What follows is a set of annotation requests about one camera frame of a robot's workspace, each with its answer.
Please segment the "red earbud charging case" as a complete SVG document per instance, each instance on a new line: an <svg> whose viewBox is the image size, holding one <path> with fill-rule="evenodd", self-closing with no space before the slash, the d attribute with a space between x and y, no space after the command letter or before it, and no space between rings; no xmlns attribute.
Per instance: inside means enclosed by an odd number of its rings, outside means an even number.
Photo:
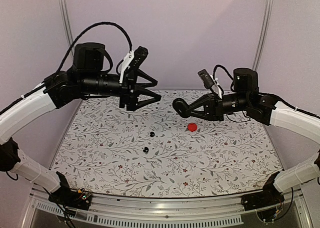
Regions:
<svg viewBox="0 0 320 228"><path fill-rule="evenodd" d="M187 125L187 129L188 129L188 131L190 131L190 132L195 132L195 131L197 131L198 126L197 126L195 123L189 123L189 124Z"/></svg>

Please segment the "black earbud charging case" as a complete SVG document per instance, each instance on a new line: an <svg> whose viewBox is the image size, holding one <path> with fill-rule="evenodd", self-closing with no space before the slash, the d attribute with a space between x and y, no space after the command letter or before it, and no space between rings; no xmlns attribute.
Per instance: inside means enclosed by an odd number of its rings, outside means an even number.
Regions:
<svg viewBox="0 0 320 228"><path fill-rule="evenodd" d="M172 102L172 106L180 117L189 118L190 115L187 113L187 109L189 108L189 105L184 99L182 98L174 99Z"/></svg>

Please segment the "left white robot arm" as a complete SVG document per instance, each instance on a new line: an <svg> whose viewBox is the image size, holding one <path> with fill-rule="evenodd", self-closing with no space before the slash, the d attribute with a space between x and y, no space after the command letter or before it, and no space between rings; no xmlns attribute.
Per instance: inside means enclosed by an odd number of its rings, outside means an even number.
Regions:
<svg viewBox="0 0 320 228"><path fill-rule="evenodd" d="M20 175L42 186L62 204L71 204L74 193L65 176L29 158L13 140L13 135L37 118L76 99L119 97L119 106L129 111L160 101L161 96L151 91L157 81L140 69L147 56L148 50L144 47L128 52L120 63L120 73L112 74L110 70L103 70L104 60L111 59L104 44L77 44L71 68L48 76L1 111L1 171Z"/></svg>

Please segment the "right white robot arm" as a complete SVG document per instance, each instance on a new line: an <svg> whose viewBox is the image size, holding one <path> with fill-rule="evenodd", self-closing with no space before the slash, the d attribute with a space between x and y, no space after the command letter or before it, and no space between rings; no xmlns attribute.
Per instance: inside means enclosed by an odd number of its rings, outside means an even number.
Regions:
<svg viewBox="0 0 320 228"><path fill-rule="evenodd" d="M196 117L208 121L222 121L224 115L246 111L249 118L267 126L275 126L320 142L319 116L301 110L274 94L259 92L258 74L249 68L233 71L233 93L218 95L211 92L191 104L182 99L174 101L174 108L181 117ZM278 193L298 184L307 183L320 176L320 154L317 152L296 166L277 172L267 180L258 201L269 206Z"/></svg>

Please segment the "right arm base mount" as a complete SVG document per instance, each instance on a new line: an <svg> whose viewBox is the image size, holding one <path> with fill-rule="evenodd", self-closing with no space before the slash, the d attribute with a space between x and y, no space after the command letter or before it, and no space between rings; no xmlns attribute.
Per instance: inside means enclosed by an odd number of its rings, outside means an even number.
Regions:
<svg viewBox="0 0 320 228"><path fill-rule="evenodd" d="M285 200L282 192L274 186L275 178L279 173L278 171L268 178L262 191L241 196L241 204L246 211L280 204Z"/></svg>

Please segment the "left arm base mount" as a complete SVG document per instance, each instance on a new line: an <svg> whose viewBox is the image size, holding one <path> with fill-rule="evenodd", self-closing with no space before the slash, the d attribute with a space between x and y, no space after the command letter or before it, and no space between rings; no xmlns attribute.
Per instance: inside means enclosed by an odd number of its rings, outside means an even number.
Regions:
<svg viewBox="0 0 320 228"><path fill-rule="evenodd" d="M57 191L51 192L48 200L62 206L72 207L81 210L89 210L92 202L92 192L84 188L71 189L66 177L56 172L59 177L60 187Z"/></svg>

